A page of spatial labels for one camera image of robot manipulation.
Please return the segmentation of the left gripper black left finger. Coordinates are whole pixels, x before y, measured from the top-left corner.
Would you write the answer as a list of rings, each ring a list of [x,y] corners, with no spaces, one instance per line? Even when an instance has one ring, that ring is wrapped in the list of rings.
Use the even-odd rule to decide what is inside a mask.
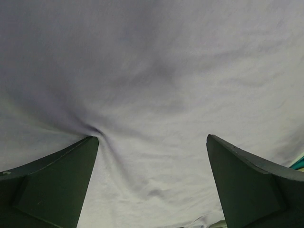
[[[77,227],[99,141],[67,148],[0,173],[2,228]]]

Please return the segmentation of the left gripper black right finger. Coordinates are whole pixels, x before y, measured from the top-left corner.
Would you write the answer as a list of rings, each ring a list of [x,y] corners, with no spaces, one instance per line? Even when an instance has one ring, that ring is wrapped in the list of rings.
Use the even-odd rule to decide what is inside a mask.
[[[229,228],[302,228],[304,173],[208,135],[209,162]]]

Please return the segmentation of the purple t shirt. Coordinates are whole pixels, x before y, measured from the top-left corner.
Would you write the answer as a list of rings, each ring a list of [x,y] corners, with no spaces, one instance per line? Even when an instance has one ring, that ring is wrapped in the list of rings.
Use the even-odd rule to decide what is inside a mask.
[[[0,168],[97,137],[80,228],[222,220],[209,134],[304,152],[303,1],[1,1]]]

